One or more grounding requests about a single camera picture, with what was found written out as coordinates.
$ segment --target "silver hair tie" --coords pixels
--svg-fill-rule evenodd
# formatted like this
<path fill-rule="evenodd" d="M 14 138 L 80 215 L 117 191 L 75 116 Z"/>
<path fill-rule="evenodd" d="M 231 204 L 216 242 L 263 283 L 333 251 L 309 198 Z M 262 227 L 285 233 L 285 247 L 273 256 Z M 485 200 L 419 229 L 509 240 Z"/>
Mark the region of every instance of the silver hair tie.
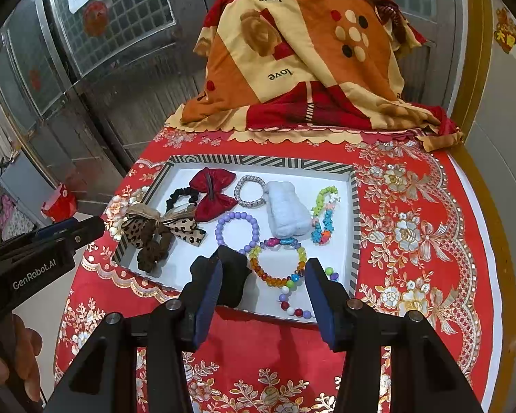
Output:
<path fill-rule="evenodd" d="M 242 176 L 241 180 L 239 180 L 239 182 L 237 182 L 237 186 L 235 187 L 235 191 L 233 193 L 233 195 L 235 196 L 235 200 L 242 207 L 245 207 L 245 208 L 261 207 L 263 204 L 266 203 L 266 201 L 264 200 L 264 197 L 260 197 L 259 199 L 253 200 L 253 201 L 250 201 L 250 202 L 247 202 L 247 201 L 244 201 L 244 200 L 241 199 L 241 188 L 243 187 L 243 185 L 246 182 L 258 183 L 260 186 L 262 186 L 262 188 L 264 188 L 264 186 L 266 185 L 266 182 L 264 182 L 260 177 Z"/>

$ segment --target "gray wall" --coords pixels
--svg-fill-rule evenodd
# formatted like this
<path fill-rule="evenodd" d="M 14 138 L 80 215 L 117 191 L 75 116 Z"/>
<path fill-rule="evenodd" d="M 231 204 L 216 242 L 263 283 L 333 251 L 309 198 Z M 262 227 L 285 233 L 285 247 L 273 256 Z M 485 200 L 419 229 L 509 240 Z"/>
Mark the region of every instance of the gray wall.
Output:
<path fill-rule="evenodd" d="M 493 1 L 495 10 L 503 6 Z M 466 149 L 490 190 L 505 229 L 516 277 L 516 58 L 495 41 L 480 107 Z M 505 412 L 516 406 L 516 359 Z"/>

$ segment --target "floor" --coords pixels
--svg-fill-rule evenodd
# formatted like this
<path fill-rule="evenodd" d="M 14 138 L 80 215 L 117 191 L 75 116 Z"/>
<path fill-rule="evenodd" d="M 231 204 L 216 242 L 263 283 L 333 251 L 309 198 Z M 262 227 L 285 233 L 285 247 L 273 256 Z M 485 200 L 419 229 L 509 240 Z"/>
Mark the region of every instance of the floor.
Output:
<path fill-rule="evenodd" d="M 77 213 L 75 217 L 81 221 L 89 218 L 86 214 Z M 85 248 L 81 248 L 74 256 L 75 268 L 58 280 L 26 300 L 14 310 L 28 328 L 32 328 L 42 336 L 42 352 L 37 357 L 40 368 L 42 391 L 49 398 L 54 389 L 54 354 L 59 324 L 69 296 L 69 289 L 75 277 L 76 269 L 83 257 Z"/>

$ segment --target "red tablecloth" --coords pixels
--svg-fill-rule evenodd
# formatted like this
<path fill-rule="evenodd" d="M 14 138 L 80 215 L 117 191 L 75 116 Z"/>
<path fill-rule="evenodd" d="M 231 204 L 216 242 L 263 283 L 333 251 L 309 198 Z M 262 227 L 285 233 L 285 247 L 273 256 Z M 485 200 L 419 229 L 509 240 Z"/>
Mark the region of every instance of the red tablecloth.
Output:
<path fill-rule="evenodd" d="M 481 400 L 492 352 L 493 300 L 478 226 L 447 153 L 426 153 L 413 140 L 314 145 L 225 138 L 164 128 L 103 218 L 114 227 L 122 206 L 141 199 L 171 155 L 243 153 L 352 163 L 362 218 L 356 297 L 395 315 L 421 310 Z M 56 380 L 106 313 L 135 316 L 175 296 L 113 262 L 117 242 L 109 233 L 88 246 L 76 273 L 59 331 Z M 380 403 L 386 411 L 391 380 L 389 349 L 384 351 Z M 313 326 L 219 308 L 207 341 L 185 356 L 185 369 L 196 410 L 328 413 L 343 359 Z M 139 409 L 146 411 L 145 350 L 139 351 L 137 383 Z"/>

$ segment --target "red hair bow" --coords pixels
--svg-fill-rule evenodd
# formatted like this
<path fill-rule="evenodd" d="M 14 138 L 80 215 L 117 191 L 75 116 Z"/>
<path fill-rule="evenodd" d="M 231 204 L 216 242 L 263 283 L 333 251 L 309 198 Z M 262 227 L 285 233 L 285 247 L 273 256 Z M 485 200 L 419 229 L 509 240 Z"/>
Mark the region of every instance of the red hair bow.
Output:
<path fill-rule="evenodd" d="M 197 205 L 195 220 L 208 222 L 217 218 L 237 205 L 237 201 L 222 194 L 222 190 L 231 185 L 235 174 L 225 169 L 209 169 L 205 167 L 189 182 L 189 186 L 206 195 Z"/>

